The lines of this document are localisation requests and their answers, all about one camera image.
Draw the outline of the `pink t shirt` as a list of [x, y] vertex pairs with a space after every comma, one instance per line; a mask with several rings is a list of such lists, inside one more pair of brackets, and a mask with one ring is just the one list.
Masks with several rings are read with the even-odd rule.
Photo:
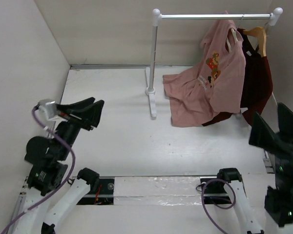
[[163, 75], [174, 127], [201, 126], [222, 112], [239, 113], [245, 77], [243, 50], [225, 48], [225, 20], [216, 21], [201, 41], [201, 61], [179, 74]]

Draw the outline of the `cream plastic hanger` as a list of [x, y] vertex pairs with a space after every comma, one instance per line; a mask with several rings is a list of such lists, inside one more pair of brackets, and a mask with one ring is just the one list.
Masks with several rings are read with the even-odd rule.
[[225, 42], [225, 48], [228, 53], [232, 53], [235, 50], [242, 50], [243, 38], [237, 30], [237, 26], [232, 19], [226, 19], [227, 36]]

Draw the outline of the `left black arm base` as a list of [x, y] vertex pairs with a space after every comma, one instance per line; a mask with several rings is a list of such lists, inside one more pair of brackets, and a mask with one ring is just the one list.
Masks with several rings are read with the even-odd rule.
[[90, 190], [77, 205], [113, 205], [114, 203], [114, 177], [86, 176], [86, 182], [97, 181], [96, 190]]

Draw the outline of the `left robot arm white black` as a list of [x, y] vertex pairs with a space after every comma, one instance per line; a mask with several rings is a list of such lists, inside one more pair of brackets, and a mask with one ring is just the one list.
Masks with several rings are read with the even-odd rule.
[[99, 174], [89, 168], [79, 171], [70, 189], [50, 209], [51, 197], [69, 180], [76, 163], [72, 149], [80, 132], [98, 127], [105, 102], [89, 97], [61, 105], [51, 99], [32, 110], [36, 123], [52, 137], [35, 136], [26, 145], [25, 161], [32, 165], [27, 179], [24, 210], [16, 234], [54, 234], [78, 201], [99, 188]]

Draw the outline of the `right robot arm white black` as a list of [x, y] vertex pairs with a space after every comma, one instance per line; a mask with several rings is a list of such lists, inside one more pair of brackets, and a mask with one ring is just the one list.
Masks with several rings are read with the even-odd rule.
[[216, 186], [226, 192], [243, 234], [293, 234], [293, 111], [277, 105], [277, 131], [256, 113], [249, 145], [271, 154], [273, 175], [248, 188], [236, 168], [219, 170]]

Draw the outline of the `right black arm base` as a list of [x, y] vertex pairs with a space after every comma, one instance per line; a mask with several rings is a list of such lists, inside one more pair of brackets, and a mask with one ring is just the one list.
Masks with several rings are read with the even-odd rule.
[[204, 204], [238, 207], [245, 200], [243, 179], [238, 172], [219, 171], [217, 175], [201, 176], [196, 190], [201, 193]]

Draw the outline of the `dark red t shirt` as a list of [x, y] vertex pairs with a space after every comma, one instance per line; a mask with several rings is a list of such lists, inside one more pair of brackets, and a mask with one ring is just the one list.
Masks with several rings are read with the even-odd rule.
[[258, 51], [257, 38], [243, 34], [245, 29], [238, 28], [243, 38], [242, 49], [246, 59], [244, 86], [241, 97], [241, 108], [245, 121], [252, 125], [253, 115], [262, 114], [273, 91], [273, 82], [268, 58], [261, 57]]

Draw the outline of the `wooden hanger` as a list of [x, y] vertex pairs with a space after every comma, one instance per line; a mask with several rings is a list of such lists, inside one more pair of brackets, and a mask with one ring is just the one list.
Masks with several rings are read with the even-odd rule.
[[251, 30], [244, 30], [243, 34], [257, 38], [258, 51], [261, 57], [266, 57], [267, 34], [263, 27], [255, 27]]

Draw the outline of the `metal clothes rack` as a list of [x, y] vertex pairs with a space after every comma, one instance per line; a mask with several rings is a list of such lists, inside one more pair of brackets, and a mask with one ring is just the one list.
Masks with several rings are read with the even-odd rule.
[[237, 27], [246, 26], [247, 30], [263, 27], [267, 34], [277, 24], [283, 13], [277, 7], [265, 14], [163, 14], [159, 9], [152, 11], [152, 39], [150, 64], [146, 66], [146, 96], [150, 117], [158, 114], [160, 88], [156, 66], [192, 66], [203, 55], [200, 47], [204, 34], [218, 20], [233, 20]]

